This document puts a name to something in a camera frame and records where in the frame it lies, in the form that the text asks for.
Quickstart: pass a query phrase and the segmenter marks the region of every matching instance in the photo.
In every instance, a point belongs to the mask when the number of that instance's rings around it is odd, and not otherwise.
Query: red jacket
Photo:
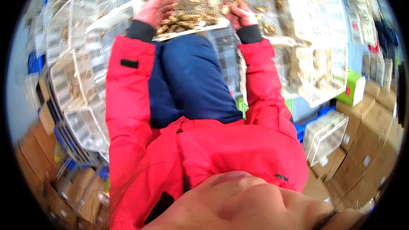
[[[184,176],[194,188],[215,174],[243,170],[302,191],[308,167],[280,95],[274,48],[264,39],[239,49],[248,68],[247,120],[224,125],[182,117],[158,136],[149,124],[148,79],[155,45],[124,36],[115,39],[106,81],[111,230],[142,228],[163,192],[175,200],[183,194]],[[124,67],[121,59],[137,60],[139,68]]]

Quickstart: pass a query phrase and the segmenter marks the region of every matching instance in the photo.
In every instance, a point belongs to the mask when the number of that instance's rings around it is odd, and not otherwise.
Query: hand
[[[133,19],[145,22],[156,29],[163,20],[174,13],[175,2],[175,0],[148,0],[135,13]]]
[[[228,0],[223,0],[222,5],[227,5],[228,3]],[[249,6],[242,0],[238,6],[232,4],[231,12],[226,14],[225,17],[232,23],[235,30],[239,30],[245,26],[258,24],[256,16],[250,10]]]

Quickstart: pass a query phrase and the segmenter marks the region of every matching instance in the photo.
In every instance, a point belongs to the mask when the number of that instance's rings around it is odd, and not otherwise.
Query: lips
[[[221,183],[230,182],[230,181],[238,181],[242,178],[245,178],[246,176],[252,176],[252,175],[246,171],[230,171],[218,177],[213,182],[212,186],[216,186]]]

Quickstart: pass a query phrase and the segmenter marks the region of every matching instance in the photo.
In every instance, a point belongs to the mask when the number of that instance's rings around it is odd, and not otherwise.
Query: navy blue pants
[[[148,82],[152,128],[164,128],[183,115],[222,123],[243,118],[207,38],[190,34],[154,43],[155,63]]]

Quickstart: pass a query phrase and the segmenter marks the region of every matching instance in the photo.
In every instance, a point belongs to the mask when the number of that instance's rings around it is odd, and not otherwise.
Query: black cuff
[[[142,42],[151,43],[155,36],[156,30],[146,22],[140,20],[132,20],[132,24],[128,29],[126,37],[130,39],[138,39]]]
[[[237,35],[242,43],[257,43],[261,42],[263,38],[258,31],[258,25],[251,25],[242,27],[237,31]]]

